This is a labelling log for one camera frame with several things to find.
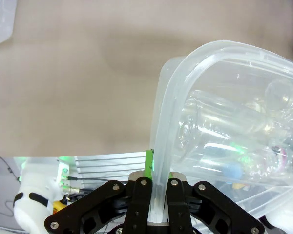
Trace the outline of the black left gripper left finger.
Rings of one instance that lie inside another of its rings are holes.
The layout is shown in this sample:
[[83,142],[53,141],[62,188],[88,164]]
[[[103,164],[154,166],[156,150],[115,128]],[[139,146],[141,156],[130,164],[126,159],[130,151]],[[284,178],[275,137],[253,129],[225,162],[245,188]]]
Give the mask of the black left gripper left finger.
[[148,222],[152,193],[153,150],[146,152],[144,171],[129,176],[127,184],[110,180],[68,207],[47,217],[44,227],[49,234],[95,234],[111,221],[124,217],[112,234],[153,234]]

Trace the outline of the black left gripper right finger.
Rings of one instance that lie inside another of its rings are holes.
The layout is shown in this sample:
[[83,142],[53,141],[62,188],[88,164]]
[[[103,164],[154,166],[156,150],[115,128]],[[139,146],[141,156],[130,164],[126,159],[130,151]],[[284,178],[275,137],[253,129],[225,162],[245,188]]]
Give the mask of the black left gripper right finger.
[[191,218],[214,234],[263,234],[264,225],[207,181],[188,184],[185,175],[172,172],[166,199],[171,232],[192,234]]

